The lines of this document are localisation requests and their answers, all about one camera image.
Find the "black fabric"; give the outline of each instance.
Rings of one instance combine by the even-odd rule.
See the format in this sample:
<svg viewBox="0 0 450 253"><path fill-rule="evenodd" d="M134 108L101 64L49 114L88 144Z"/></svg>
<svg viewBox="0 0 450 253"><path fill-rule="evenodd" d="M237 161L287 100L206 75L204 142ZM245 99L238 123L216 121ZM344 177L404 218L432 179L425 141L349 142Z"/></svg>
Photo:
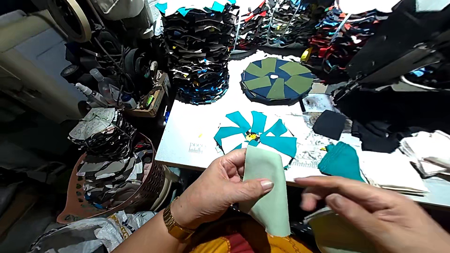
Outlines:
<svg viewBox="0 0 450 253"><path fill-rule="evenodd" d="M384 122L370 122L362 125L354 121L351 126L351 135L361 140L363 151L391 153L398 148L398 133L388 130L390 125Z"/></svg>
<svg viewBox="0 0 450 253"><path fill-rule="evenodd" d="M333 140L339 140L344 130L345 116L330 110L325 110L315 121L312 130Z"/></svg>
<svg viewBox="0 0 450 253"><path fill-rule="evenodd" d="M447 92L398 92L362 88L337 100L338 109L352 119L352 135L362 142L362 150L393 152L399 141L419 131L450 132Z"/></svg>

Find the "clear plastic bottle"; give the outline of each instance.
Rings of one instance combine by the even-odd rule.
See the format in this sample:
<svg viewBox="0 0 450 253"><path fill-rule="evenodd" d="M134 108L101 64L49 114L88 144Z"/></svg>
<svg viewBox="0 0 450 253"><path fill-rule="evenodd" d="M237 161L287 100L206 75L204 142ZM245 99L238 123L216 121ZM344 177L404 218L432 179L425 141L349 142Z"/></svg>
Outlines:
<svg viewBox="0 0 450 253"><path fill-rule="evenodd" d="M106 99L111 105L117 106L117 100L119 99L119 89L113 85L114 80L108 77L104 77L98 69L93 68L89 73L99 82L99 93Z"/></svg>

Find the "basket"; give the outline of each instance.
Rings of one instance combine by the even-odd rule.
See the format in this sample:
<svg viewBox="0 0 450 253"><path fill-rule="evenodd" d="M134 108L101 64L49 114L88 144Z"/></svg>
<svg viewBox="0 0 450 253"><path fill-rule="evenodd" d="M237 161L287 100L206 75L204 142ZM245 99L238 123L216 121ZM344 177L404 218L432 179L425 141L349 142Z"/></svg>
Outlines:
<svg viewBox="0 0 450 253"><path fill-rule="evenodd" d="M130 210L130 212L133 212L133 209L138 206L142 206L145 204L151 207L154 204L155 200L159 198L159 195L164 186L164 168L162 167L162 165L157 164L155 161L156 150L151 140L141 133L138 134L142 135L146 139L147 143L151 144L153 148L153 159L150 172L148 173L144 182L142 182L139 189L125 202L114 208L111 208L109 210L102 210L94 207L84 198L84 176L77 176L78 168L81 166L81 162L86 157L85 153L80 157L80 159L78 159L75 167L73 168L72 175L70 176L69 186L67 189L66 207L56 218L56 221L58 223L68 224L86 218L108 217L109 215L120 210L127 209Z"/></svg>

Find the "olive green fabric triangle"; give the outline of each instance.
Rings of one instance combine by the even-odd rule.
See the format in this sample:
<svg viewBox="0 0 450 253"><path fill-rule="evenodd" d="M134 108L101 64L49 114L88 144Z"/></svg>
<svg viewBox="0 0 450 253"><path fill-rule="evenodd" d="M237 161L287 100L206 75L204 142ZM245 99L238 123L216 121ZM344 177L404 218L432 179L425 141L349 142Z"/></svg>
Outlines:
<svg viewBox="0 0 450 253"><path fill-rule="evenodd" d="M245 81L245 86L247 86L247 89L254 90L257 88L267 87L272 85L270 83L269 77L259 77L253 80Z"/></svg>
<svg viewBox="0 0 450 253"><path fill-rule="evenodd" d="M285 84L298 94L302 94L309 88L311 88L312 79L301 76L291 76L291 78L289 78L289 80L287 80Z"/></svg>
<svg viewBox="0 0 450 253"><path fill-rule="evenodd" d="M287 62L279 67L291 76L300 75L311 72L307 67L295 62Z"/></svg>
<svg viewBox="0 0 450 253"><path fill-rule="evenodd" d="M277 78L275 83L272 85L269 93L267 94L268 99L283 99L284 98L284 79Z"/></svg>
<svg viewBox="0 0 450 253"><path fill-rule="evenodd" d="M274 72L275 71L275 63L276 61L273 63L273 67L272 67L272 62L273 61L268 61L265 62L265 60L268 59L264 59L261 61L261 68L258 67L256 64L254 63L250 63L248 65L248 67L245 69L245 72L255 75L257 77L263 77L265 75L267 75L270 72Z"/></svg>
<svg viewBox="0 0 450 253"><path fill-rule="evenodd" d="M261 61L261 67L264 71L267 71L266 74L268 74L270 72L275 72L276 65L277 65L276 58L266 58Z"/></svg>

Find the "tape roll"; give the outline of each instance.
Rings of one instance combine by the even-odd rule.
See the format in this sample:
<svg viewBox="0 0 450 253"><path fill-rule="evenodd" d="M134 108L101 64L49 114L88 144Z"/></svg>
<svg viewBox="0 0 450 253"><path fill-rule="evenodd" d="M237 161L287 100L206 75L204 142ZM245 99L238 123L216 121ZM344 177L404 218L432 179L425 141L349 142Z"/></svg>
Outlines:
<svg viewBox="0 0 450 253"><path fill-rule="evenodd" d="M90 41L92 31L86 15L76 0L48 0L50 14L69 39Z"/></svg>

